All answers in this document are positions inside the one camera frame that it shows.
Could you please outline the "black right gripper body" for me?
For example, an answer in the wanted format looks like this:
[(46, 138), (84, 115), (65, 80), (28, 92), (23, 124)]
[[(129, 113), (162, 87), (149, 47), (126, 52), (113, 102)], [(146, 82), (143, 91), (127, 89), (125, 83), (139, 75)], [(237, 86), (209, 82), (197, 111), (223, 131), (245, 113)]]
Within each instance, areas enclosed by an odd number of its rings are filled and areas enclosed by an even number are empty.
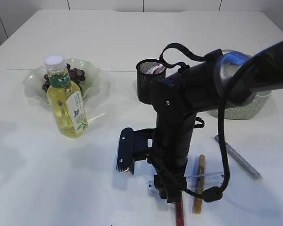
[(154, 186), (160, 198), (168, 203), (180, 200), (181, 191), (187, 187), (184, 176), (192, 132), (169, 134), (156, 132), (154, 143), (157, 150), (148, 158), (156, 170)]

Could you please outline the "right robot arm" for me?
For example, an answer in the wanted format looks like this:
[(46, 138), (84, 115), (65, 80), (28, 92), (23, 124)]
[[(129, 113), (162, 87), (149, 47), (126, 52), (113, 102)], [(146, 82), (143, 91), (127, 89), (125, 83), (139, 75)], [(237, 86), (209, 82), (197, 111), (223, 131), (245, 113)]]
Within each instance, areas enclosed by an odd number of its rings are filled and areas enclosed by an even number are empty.
[(155, 188), (167, 202), (177, 202), (181, 191), (196, 194), (187, 188), (184, 177), (191, 136), (199, 112), (218, 111), (219, 147), (224, 179), (219, 187), (205, 190), (200, 199), (220, 200), (230, 178), (225, 148), (225, 110), (251, 103), (258, 92), (283, 89), (283, 41), (253, 57), (232, 51), (223, 54), (217, 49), (205, 56), (196, 56), (178, 43), (168, 45), (183, 52), (198, 65), (179, 62), (176, 73), (150, 84), (150, 101), (157, 113), (154, 144), (157, 153), (150, 157), (157, 175)]

